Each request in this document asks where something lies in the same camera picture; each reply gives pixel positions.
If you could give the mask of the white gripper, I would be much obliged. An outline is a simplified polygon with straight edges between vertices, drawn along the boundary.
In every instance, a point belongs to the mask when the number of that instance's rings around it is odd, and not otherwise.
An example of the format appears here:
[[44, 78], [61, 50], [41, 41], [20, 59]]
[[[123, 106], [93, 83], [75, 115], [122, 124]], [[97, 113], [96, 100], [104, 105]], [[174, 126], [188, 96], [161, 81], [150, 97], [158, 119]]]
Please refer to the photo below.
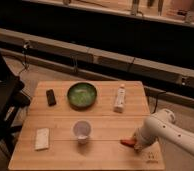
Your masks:
[[135, 140], [134, 150], [140, 153], [143, 149], [154, 144], [157, 137], [146, 128], [137, 128], [133, 134], [133, 139]]

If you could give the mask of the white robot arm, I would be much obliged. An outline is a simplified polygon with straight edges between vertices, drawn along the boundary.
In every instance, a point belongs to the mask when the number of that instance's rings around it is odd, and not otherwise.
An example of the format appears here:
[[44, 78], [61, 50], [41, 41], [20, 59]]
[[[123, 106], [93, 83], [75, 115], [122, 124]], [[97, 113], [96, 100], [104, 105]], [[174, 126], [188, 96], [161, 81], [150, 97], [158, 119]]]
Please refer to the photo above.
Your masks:
[[157, 138], [163, 138], [194, 156], [194, 133], [176, 126], [175, 121], [175, 114], [169, 109], [147, 116], [134, 132], [134, 149], [140, 152], [154, 144]]

